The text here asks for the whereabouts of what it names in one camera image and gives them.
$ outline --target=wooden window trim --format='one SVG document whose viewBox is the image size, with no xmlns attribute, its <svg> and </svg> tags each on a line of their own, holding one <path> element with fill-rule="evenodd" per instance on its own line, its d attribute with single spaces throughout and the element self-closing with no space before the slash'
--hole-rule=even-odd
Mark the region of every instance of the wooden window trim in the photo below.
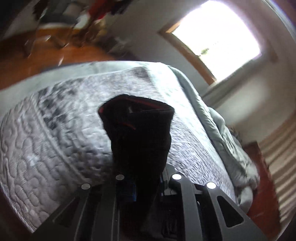
<svg viewBox="0 0 296 241">
<path fill-rule="evenodd" d="M 173 45 L 192 66 L 200 73 L 208 85 L 213 84 L 216 78 L 208 69 L 208 67 L 200 60 L 200 58 L 194 54 L 180 39 L 172 34 L 173 31 L 179 27 L 183 17 L 174 19 L 167 25 L 165 25 L 158 33 L 166 39 L 171 45 Z"/>
</svg>

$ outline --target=corrugated panel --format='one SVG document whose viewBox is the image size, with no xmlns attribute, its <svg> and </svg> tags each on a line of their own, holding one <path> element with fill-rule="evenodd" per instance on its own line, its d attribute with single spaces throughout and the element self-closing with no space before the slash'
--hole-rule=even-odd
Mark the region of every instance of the corrugated panel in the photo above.
<svg viewBox="0 0 296 241">
<path fill-rule="evenodd" d="M 275 184 L 285 227 L 296 210 L 296 112 L 259 146 Z"/>
</svg>

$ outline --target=window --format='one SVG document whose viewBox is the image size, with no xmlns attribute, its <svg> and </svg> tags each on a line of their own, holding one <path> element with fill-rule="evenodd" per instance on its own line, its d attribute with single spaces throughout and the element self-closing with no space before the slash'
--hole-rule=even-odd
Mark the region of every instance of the window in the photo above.
<svg viewBox="0 0 296 241">
<path fill-rule="evenodd" d="M 207 1 L 159 32 L 211 85 L 261 56 L 259 43 L 225 4 Z"/>
</svg>

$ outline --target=bed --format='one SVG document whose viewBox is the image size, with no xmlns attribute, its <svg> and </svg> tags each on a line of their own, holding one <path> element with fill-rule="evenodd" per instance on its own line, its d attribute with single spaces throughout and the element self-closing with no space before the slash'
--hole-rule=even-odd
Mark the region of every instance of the bed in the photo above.
<svg viewBox="0 0 296 241">
<path fill-rule="evenodd" d="M 183 73 L 162 63 L 91 62 L 0 91 L 0 186 L 29 231 L 78 185 L 102 183 L 110 174 L 111 145 L 97 109 L 124 93 L 174 107 L 167 162 L 194 183 L 215 182 L 243 209 L 250 207 L 257 170 Z"/>
</svg>

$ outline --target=mattress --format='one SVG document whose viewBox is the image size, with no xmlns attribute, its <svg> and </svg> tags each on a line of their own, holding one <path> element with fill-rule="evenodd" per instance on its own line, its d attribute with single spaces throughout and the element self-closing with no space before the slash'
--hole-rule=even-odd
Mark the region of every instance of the mattress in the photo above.
<svg viewBox="0 0 296 241">
<path fill-rule="evenodd" d="M 236 201 L 223 162 L 166 65 L 86 63 L 42 73 L 0 92 L 0 185 L 30 231 L 79 184 L 102 183 L 110 174 L 110 140 L 97 108 L 123 93 L 173 106 L 168 163 L 194 183 L 217 183 Z"/>
</svg>

